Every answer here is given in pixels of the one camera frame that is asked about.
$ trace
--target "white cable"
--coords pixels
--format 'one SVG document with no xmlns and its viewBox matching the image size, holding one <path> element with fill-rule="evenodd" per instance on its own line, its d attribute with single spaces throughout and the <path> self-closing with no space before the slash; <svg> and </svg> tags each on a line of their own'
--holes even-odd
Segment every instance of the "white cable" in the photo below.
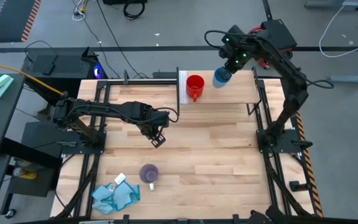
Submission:
<svg viewBox="0 0 358 224">
<path fill-rule="evenodd" d="M 83 14 L 82 12 L 78 12 L 78 13 L 80 13 L 80 15 L 82 16 L 82 18 L 81 18 L 81 19 L 75 19 L 75 18 L 74 18 L 75 15 L 73 14 L 72 19 L 73 19 L 74 21 L 82 21 L 82 20 L 84 20 L 84 19 L 85 19 L 85 14 Z"/>
<path fill-rule="evenodd" d="M 85 19 L 85 14 L 83 14 L 80 10 L 78 10 L 78 7 L 80 6 L 80 4 L 81 4 L 82 1 L 83 1 L 83 0 L 80 0 L 80 1 L 78 2 L 78 4 L 75 6 L 75 8 L 74 8 L 74 14 L 73 14 L 73 17 L 72 17 L 72 19 L 73 19 L 74 21 L 82 21 L 82 20 Z M 79 13 L 79 14 L 82 16 L 82 18 L 81 18 L 81 19 L 75 19 L 75 14 L 76 14 L 76 13 Z"/>
<path fill-rule="evenodd" d="M 318 43 L 318 46 L 319 46 L 319 48 L 320 48 L 320 52 L 321 52 L 325 57 L 337 58 L 337 57 L 342 57 L 342 56 L 344 56 L 344 55 L 347 55 L 347 54 L 353 53 L 353 52 L 355 52 L 355 51 L 358 51 L 358 48 L 356 48 L 356 49 L 354 49 L 354 50 L 351 50 L 351 51 L 349 51 L 349 52 L 346 52 L 346 53 L 343 53 L 343 54 L 340 54 L 340 55 L 327 55 L 327 54 L 325 54 L 325 53 L 323 52 L 323 50 L 322 50 L 322 48 L 321 48 L 321 41 L 323 40 L 324 36 L 326 35 L 329 26 L 331 25 L 331 23 L 333 23 L 333 20 L 336 18 L 336 16 L 337 16 L 337 15 L 342 11 L 342 9 L 345 7 L 345 5 L 346 5 L 345 3 L 346 3 L 346 2 L 348 2 L 348 0 L 345 0 L 345 1 L 343 2 L 342 7 L 340 8 L 340 10 L 339 10 L 339 11 L 335 14 L 335 16 L 331 19 L 331 21 L 329 22 L 329 24 L 328 24 L 326 30 L 324 31 L 324 33 L 323 33 L 323 35 L 321 36 L 320 41 L 319 41 L 319 43 Z"/>
</svg>

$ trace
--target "yellow cable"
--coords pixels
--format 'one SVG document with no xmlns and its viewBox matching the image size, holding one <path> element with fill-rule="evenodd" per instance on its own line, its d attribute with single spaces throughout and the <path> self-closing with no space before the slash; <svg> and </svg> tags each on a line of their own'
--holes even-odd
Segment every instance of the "yellow cable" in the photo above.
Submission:
<svg viewBox="0 0 358 224">
<path fill-rule="evenodd" d="M 86 0 L 82 0 L 81 9 L 80 9 L 80 11 L 81 11 L 82 13 L 85 12 L 85 5 L 84 5 L 85 1 L 86 1 Z"/>
<path fill-rule="evenodd" d="M 12 70 L 12 71 L 15 71 L 15 72 L 17 72 L 17 73 L 23 74 L 23 75 L 25 75 L 26 78 L 29 78 L 29 79 L 31 79 L 31 80 L 37 82 L 38 84 L 40 84 L 40 85 L 42 85 L 42 86 L 48 88 L 49 90 L 54 91 L 55 93 L 59 94 L 60 96 L 63 96 L 63 93 L 60 92 L 59 90 L 57 90 L 57 89 L 55 89 L 54 87 L 51 87 L 51 86 L 49 86 L 49 85 L 43 83 L 43 82 L 42 82 L 41 80 L 39 80 L 38 78 L 32 77 L 31 75 L 29 75 L 29 74 L 27 74 L 27 73 L 25 73 L 25 72 L 20 71 L 19 69 L 11 68 L 11 67 L 8 67 L 8 66 L 5 66 L 5 65 L 0 65 L 0 68 L 5 68 L 5 69 L 8 69 L 8 70 Z"/>
</svg>

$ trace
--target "black box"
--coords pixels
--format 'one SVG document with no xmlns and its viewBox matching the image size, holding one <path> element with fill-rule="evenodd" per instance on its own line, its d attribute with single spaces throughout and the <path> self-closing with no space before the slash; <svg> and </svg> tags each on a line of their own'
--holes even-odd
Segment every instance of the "black box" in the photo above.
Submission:
<svg viewBox="0 0 358 224">
<path fill-rule="evenodd" d="M 48 49 L 42 52 L 39 50 L 32 52 L 30 49 L 28 57 L 24 60 L 22 71 L 59 91 L 67 91 L 71 98 L 77 98 L 82 80 L 108 79 L 93 52 L 88 52 L 88 50 L 85 52 L 58 51 L 57 54 L 56 57 L 56 53 Z M 55 65 L 52 72 L 49 75 L 44 74 L 45 68 L 49 67 L 52 62 Z M 56 104 L 58 98 L 54 92 L 29 79 L 25 83 L 48 103 Z"/>
<path fill-rule="evenodd" d="M 295 39 L 281 19 L 263 22 L 261 26 L 271 34 L 269 41 L 271 41 L 278 50 L 296 47 L 297 43 Z"/>
</svg>

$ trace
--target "blue cloth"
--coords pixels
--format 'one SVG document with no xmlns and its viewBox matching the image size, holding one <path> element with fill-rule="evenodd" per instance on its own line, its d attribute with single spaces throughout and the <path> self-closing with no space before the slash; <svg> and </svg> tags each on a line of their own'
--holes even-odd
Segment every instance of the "blue cloth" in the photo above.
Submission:
<svg viewBox="0 0 358 224">
<path fill-rule="evenodd" d="M 96 200 L 92 207 L 102 214 L 120 211 L 140 200 L 139 185 L 129 185 L 122 181 L 114 191 L 108 190 L 109 186 L 110 184 L 101 185 L 92 193 L 92 197 Z"/>
</svg>

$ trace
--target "red mug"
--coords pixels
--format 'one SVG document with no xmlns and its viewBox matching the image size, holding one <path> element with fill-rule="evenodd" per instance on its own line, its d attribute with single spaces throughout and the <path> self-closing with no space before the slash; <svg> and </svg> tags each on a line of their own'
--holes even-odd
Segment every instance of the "red mug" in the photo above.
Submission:
<svg viewBox="0 0 358 224">
<path fill-rule="evenodd" d="M 204 79 L 199 75 L 190 75 L 186 81 L 187 95 L 192 97 L 193 102 L 197 101 L 197 97 L 200 97 L 203 93 Z"/>
</svg>

